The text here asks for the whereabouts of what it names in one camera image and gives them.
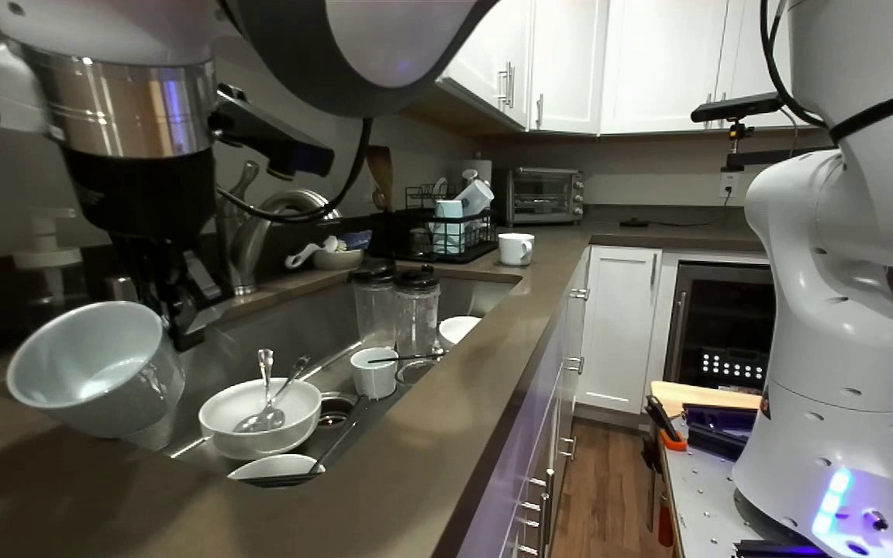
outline faucet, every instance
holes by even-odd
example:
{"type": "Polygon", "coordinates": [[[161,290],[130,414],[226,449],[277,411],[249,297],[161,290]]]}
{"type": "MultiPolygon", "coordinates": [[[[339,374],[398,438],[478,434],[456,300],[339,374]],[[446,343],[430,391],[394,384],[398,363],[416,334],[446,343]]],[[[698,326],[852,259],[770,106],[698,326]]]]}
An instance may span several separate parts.
{"type": "MultiPolygon", "coordinates": [[[[261,174],[261,166],[253,160],[249,160],[240,166],[240,175],[234,178],[234,186],[228,190],[234,198],[245,201],[249,186],[253,182],[253,175],[261,174]]],[[[284,192],[274,192],[268,198],[263,198],[258,205],[258,210],[315,210],[325,208],[328,198],[313,192],[313,190],[284,190],[284,192]]],[[[253,293],[258,285],[258,262],[261,262],[261,251],[263,251],[263,239],[268,233],[268,219],[253,218],[228,201],[216,201],[216,227],[220,227],[220,239],[226,247],[226,266],[228,266],[228,285],[232,293],[253,293]]]]}

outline cable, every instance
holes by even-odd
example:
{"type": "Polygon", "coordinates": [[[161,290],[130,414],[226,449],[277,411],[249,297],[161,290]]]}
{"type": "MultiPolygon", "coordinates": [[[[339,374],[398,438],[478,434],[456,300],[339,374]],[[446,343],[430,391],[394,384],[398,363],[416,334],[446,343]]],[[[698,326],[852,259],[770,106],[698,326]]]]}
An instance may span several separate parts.
{"type": "Polygon", "coordinates": [[[372,140],[372,117],[361,117],[360,120],[360,136],[357,136],[357,151],[354,151],[354,160],[349,160],[349,174],[346,174],[340,192],[331,201],[325,201],[322,208],[301,210],[301,215],[277,215],[277,210],[261,210],[261,208],[234,198],[226,190],[216,190],[216,194],[226,198],[228,205],[261,218],[261,219],[268,219],[268,223],[320,223],[328,210],[334,210],[346,198],[349,186],[357,182],[360,166],[361,166],[361,151],[367,151],[370,140],[372,140]]]}
{"type": "Polygon", "coordinates": [[[815,115],[809,115],[809,111],[787,93],[787,87],[784,87],[784,79],[781,79],[781,72],[777,72],[777,63],[775,63],[775,37],[777,37],[777,27],[781,27],[784,5],[787,5],[787,0],[777,4],[777,16],[775,16],[772,27],[765,27],[765,22],[770,22],[770,0],[759,0],[759,44],[762,44],[762,58],[765,58],[765,74],[770,74],[770,79],[775,83],[781,103],[784,103],[801,120],[807,120],[807,125],[813,125],[813,128],[825,128],[825,120],[815,117],[815,115]]]}

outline white bowl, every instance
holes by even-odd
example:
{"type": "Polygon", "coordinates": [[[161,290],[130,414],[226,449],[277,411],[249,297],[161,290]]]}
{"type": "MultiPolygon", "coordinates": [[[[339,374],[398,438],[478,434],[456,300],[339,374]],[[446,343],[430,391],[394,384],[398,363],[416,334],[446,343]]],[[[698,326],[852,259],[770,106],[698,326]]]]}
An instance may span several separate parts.
{"type": "Polygon", "coordinates": [[[258,481],[263,482],[263,481],[305,477],[313,471],[313,466],[315,466],[313,454],[281,452],[238,466],[226,477],[238,482],[258,482],[258,481]]]}
{"type": "Polygon", "coordinates": [[[41,326],[12,354],[7,386],[74,429],[128,438],[175,407],[183,374],[156,310],[103,300],[41,326]]]}
{"type": "Polygon", "coordinates": [[[234,429],[240,417],[263,409],[263,380],[240,380],[205,401],[199,409],[199,423],[209,449],[224,459],[245,461],[289,452],[315,429],[322,393],[315,384],[290,380],[277,407],[284,411],[284,423],[266,429],[234,429]]]}
{"type": "Polygon", "coordinates": [[[478,326],[478,317],[453,317],[439,322],[439,339],[446,347],[456,347],[478,326]]]}
{"type": "Polygon", "coordinates": [[[315,251],[313,253],[313,266],[320,269],[346,269],[346,266],[360,266],[361,251],[315,251]]]}

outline kitchen cabinet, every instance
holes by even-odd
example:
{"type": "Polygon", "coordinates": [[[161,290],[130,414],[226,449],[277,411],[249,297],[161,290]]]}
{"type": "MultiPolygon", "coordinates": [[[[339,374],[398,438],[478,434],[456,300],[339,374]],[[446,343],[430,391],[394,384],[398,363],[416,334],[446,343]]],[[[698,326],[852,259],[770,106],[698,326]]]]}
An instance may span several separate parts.
{"type": "MultiPolygon", "coordinates": [[[[745,0],[609,0],[605,65],[605,133],[716,130],[694,125],[701,103],[772,93],[755,4],[745,0]]],[[[789,83],[787,18],[777,68],[789,83]]],[[[789,125],[784,115],[747,125],[789,125]]]]}
{"type": "Polygon", "coordinates": [[[576,402],[642,411],[661,293],[661,251],[594,243],[576,402]]]}
{"type": "Polygon", "coordinates": [[[457,554],[548,554],[569,459],[574,386],[579,374],[582,278],[579,259],[542,341],[529,386],[505,434],[457,554]]]}
{"type": "Polygon", "coordinates": [[[534,130],[598,133],[608,0],[537,0],[534,130]]]}
{"type": "Polygon", "coordinates": [[[534,117],[534,0],[499,0],[437,83],[507,128],[528,130],[534,117]]]}

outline kitchen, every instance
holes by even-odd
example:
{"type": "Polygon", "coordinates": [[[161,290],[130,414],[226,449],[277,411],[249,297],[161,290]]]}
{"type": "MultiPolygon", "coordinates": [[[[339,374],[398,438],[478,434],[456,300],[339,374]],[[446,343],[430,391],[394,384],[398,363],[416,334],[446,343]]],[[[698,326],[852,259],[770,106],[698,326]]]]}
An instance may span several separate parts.
{"type": "MultiPolygon", "coordinates": [[[[374,142],[394,149],[394,174],[404,186],[439,175],[453,160],[474,151],[488,156],[495,165],[534,160],[582,166],[587,174],[587,223],[537,229],[537,259],[524,272],[495,269],[488,258],[478,259],[474,269],[486,266],[481,272],[514,274],[514,293],[499,300],[499,308],[481,322],[481,331],[456,354],[449,354],[433,374],[416,384],[409,395],[394,407],[394,417],[420,423],[419,438],[439,441],[439,449],[425,446],[420,452],[409,452],[409,461],[398,454],[372,454],[378,449],[394,449],[404,442],[400,429],[394,429],[389,421],[370,429],[370,441],[357,442],[344,454],[344,471],[354,473],[328,473],[315,482],[315,490],[294,494],[289,498],[268,498],[263,494],[240,494],[224,487],[224,481],[199,471],[180,471],[180,466],[174,461],[132,452],[120,442],[86,442],[78,434],[56,429],[51,421],[46,421],[42,414],[31,414],[12,401],[0,395],[0,531],[12,534],[7,541],[0,540],[0,551],[10,551],[10,541],[41,541],[46,554],[258,554],[263,547],[280,547],[284,540],[301,540],[290,547],[301,547],[305,554],[444,551],[439,536],[462,531],[462,515],[472,517],[474,498],[469,497],[469,477],[481,477],[483,487],[483,473],[488,471],[483,471],[478,461],[483,461],[486,449],[495,454],[503,452],[499,441],[494,441],[494,429],[495,423],[514,421],[512,393],[524,391],[528,368],[544,360],[542,341],[553,329],[548,322],[554,310],[563,303],[567,290],[582,287],[582,274],[574,274],[574,269],[589,243],[644,247],[649,253],[661,251],[664,259],[649,259],[651,266],[642,269],[642,274],[653,274],[657,293],[657,310],[649,317],[651,339],[668,334],[661,310],[668,308],[668,262],[680,262],[680,253],[694,253],[701,259],[716,259],[722,253],[726,259],[759,262],[759,240],[741,223],[745,182],[754,171],[741,175],[741,186],[736,192],[719,192],[719,165],[726,160],[731,142],[726,140],[722,128],[702,130],[702,125],[694,128],[689,117],[694,106],[716,93],[722,63],[713,58],[709,72],[698,65],[677,68],[677,74],[682,76],[657,68],[661,63],[664,68],[668,68],[667,63],[690,54],[690,41],[707,44],[707,50],[716,45],[716,52],[722,52],[719,44],[702,37],[736,37],[728,32],[722,33],[726,22],[739,18],[739,27],[749,22],[749,16],[745,16],[749,10],[726,13],[728,5],[736,4],[713,4],[713,10],[690,10],[680,0],[661,0],[644,5],[627,0],[574,4],[574,10],[579,10],[574,13],[574,24],[579,27],[554,24],[561,27],[561,33],[544,37],[544,32],[553,27],[538,22],[557,22],[553,13],[554,4],[505,0],[495,10],[514,13],[494,16],[505,22],[505,33],[488,27],[494,18],[486,18],[486,37],[478,32],[481,37],[474,33],[472,41],[472,45],[494,54],[499,54],[503,50],[488,41],[514,45],[512,58],[499,65],[507,87],[503,95],[494,91],[483,95],[486,103],[472,103],[478,79],[456,74],[449,76],[446,72],[444,93],[430,93],[430,99],[425,99],[420,106],[374,125],[374,142]],[[637,24],[657,24],[651,22],[651,16],[667,13],[677,16],[677,22],[664,18],[664,24],[677,24],[668,27],[668,33],[651,33],[637,24]],[[657,72],[631,68],[628,58],[635,58],[635,52],[661,52],[661,58],[649,65],[657,72]],[[561,68],[576,68],[579,74],[587,74],[587,79],[579,79],[576,74],[561,76],[561,68]],[[542,103],[544,107],[537,111],[542,117],[528,117],[534,115],[529,106],[537,95],[529,91],[537,87],[537,79],[529,74],[537,72],[538,76],[553,76],[563,91],[582,95],[569,99],[574,115],[553,125],[544,107],[561,107],[561,103],[542,103]],[[642,106],[649,99],[657,99],[651,91],[664,93],[667,106],[642,106]],[[620,229],[620,219],[627,218],[690,227],[620,229]]],[[[277,87],[263,65],[253,58],[253,52],[226,32],[216,44],[216,72],[224,79],[240,83],[251,99],[281,115],[290,128],[311,130],[322,142],[334,146],[334,166],[346,166],[357,120],[328,117],[301,106],[290,93],[277,87]]],[[[821,142],[813,133],[801,136],[803,146],[821,142]]],[[[784,128],[759,133],[749,142],[781,149],[789,140],[798,140],[798,130],[784,128]]],[[[220,146],[220,182],[232,182],[245,157],[249,151],[220,146]]],[[[308,178],[305,186],[313,186],[325,194],[334,192],[331,178],[308,178]]],[[[357,210],[370,205],[370,182],[361,178],[360,186],[361,190],[354,192],[346,210],[354,205],[357,210]]],[[[253,182],[258,194],[266,194],[268,190],[268,178],[253,182]]],[[[25,223],[28,210],[37,205],[74,205],[56,149],[42,140],[0,133],[0,258],[12,253],[28,240],[25,223]]],[[[74,243],[106,240],[86,223],[74,223],[74,229],[66,229],[63,239],[74,243]]],[[[637,421],[644,380],[657,377],[657,368],[664,368],[661,363],[667,360],[667,343],[653,343],[664,354],[651,350],[642,356],[642,380],[628,380],[628,393],[618,393],[620,402],[608,409],[598,407],[591,417],[637,421]]]]}

